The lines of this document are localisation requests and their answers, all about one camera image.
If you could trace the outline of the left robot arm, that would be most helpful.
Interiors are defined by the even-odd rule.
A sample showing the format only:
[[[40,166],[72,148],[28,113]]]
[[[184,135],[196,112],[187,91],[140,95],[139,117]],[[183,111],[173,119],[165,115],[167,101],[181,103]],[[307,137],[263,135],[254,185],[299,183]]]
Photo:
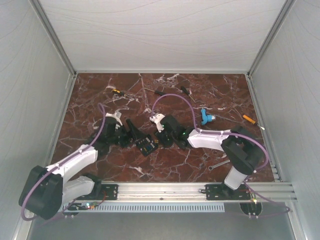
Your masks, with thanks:
[[[130,119],[126,123],[124,126],[115,116],[107,116],[99,130],[76,151],[55,164],[32,168],[18,200],[21,210],[49,220],[67,202],[82,196],[99,198],[103,187],[98,176],[84,173],[76,179],[73,177],[106,156],[112,145],[126,148],[145,136]]]

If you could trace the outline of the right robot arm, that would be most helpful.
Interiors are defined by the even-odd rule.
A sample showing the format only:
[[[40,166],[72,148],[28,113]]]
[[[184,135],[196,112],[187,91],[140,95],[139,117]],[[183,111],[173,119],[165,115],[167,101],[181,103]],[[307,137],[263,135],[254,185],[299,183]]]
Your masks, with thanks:
[[[252,175],[265,156],[265,149],[250,132],[241,126],[214,131],[183,127],[172,115],[161,113],[150,117],[156,126],[156,137],[165,146],[176,144],[179,148],[204,148],[224,152],[232,167],[223,183],[206,186],[207,199],[249,199],[250,191],[243,182]]]

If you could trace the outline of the black fuse box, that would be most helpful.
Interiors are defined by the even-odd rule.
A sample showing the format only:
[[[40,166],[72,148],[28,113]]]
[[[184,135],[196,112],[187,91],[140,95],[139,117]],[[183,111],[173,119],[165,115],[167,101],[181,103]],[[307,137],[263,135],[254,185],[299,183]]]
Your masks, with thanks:
[[[138,139],[135,142],[136,147],[140,150],[141,154],[144,157],[147,157],[155,150],[158,149],[159,145],[155,142],[150,134],[146,135],[145,137]]]

